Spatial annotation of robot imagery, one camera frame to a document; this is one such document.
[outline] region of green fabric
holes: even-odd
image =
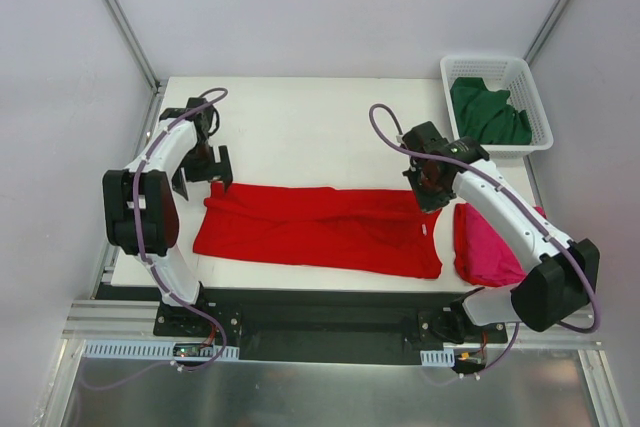
[[[481,78],[458,77],[451,87],[451,101],[460,137],[473,137],[481,144],[531,144],[527,112],[507,104],[510,95],[508,90],[487,90]]]

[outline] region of pink cloth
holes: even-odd
[[[456,270],[467,282],[498,287],[525,278],[511,249],[470,204],[456,206],[454,233]]]

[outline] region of white basket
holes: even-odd
[[[511,92],[509,103],[516,110],[526,110],[531,124],[531,145],[483,145],[492,157],[519,158],[546,150],[553,145],[553,135],[544,113],[538,89],[527,63],[517,57],[447,56],[440,61],[444,94],[447,99],[453,138],[460,137],[451,102],[451,86],[458,77],[482,77],[489,90]]]

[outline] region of white wall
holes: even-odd
[[[161,78],[439,78],[446,54],[524,55],[554,0],[120,2]]]
[[[601,250],[607,353],[640,425],[640,0],[574,0],[533,74],[555,137],[534,157],[543,202]]]
[[[31,425],[149,91],[100,0],[0,0],[0,425]]]

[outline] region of folded red cloth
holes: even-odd
[[[535,208],[544,215],[541,208]],[[487,287],[516,284],[525,278],[511,249],[470,204],[458,204],[453,217],[453,240],[458,275]]]
[[[433,229],[411,191],[212,184],[198,254],[435,279]]]

